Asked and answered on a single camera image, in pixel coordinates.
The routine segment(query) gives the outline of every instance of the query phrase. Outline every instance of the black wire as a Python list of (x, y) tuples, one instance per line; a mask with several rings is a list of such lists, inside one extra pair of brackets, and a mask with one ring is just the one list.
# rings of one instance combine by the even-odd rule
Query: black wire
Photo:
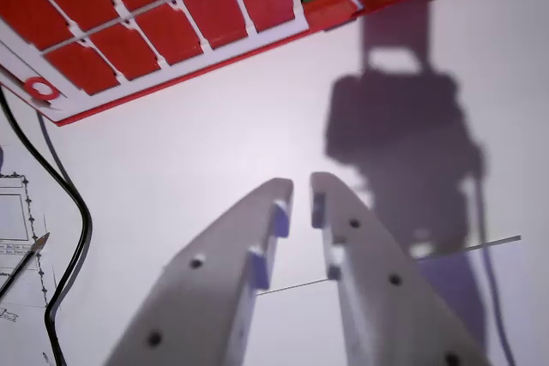
[(57, 314), (57, 310), (59, 309), (59, 305), (75, 282), (76, 276), (78, 276), (81, 266), (86, 259), (89, 244), (92, 239), (92, 216), (87, 209), (86, 202), (84, 202), (84, 200), (81, 198), (78, 190), (76, 190), (75, 185), (70, 180), (69, 175), (67, 174), (61, 161), (59, 160), (59, 157), (57, 156), (57, 153), (53, 148), (53, 145), (51, 144), (50, 136), (47, 133), (47, 129), (45, 128), (44, 120), (42, 119), (41, 115), (39, 114), (38, 117), (40, 127), (42, 129), (42, 134), (44, 135), (46, 144), (50, 149), (51, 156), (53, 156), (57, 167), (65, 176), (65, 179), (63, 179), (57, 173), (57, 171), (47, 162), (47, 160), (42, 157), (39, 151), (36, 150), (33, 144), (25, 136), (25, 134), (19, 127), (19, 124), (15, 120), (15, 117), (9, 108), (8, 102), (6, 101), (4, 92), (1, 89), (2, 88), (0, 88), (0, 106), (2, 106), (3, 113), (8, 119), (8, 123), (11, 126), (12, 130), (15, 132), (23, 146), (33, 155), (33, 157), (51, 175), (51, 177), (53, 177), (53, 179), (57, 183), (59, 183), (59, 185), (63, 188), (67, 195), (69, 195), (69, 197), (78, 207), (78, 210), (82, 217), (82, 231), (80, 238), (78, 239), (78, 244), (76, 245), (75, 252), (70, 258), (69, 265), (65, 269), (62, 278), (59, 280), (59, 284), (57, 285), (57, 288), (53, 293), (53, 297), (46, 306), (44, 313), (45, 329), (47, 330), (48, 337), (50, 338), (51, 349), (53, 350), (53, 356), (55, 357), (56, 365), (65, 366), (67, 363), (65, 362), (65, 359), (63, 357), (63, 352), (61, 350), (61, 346), (59, 345), (59, 340), (57, 338), (55, 330), (55, 317)]

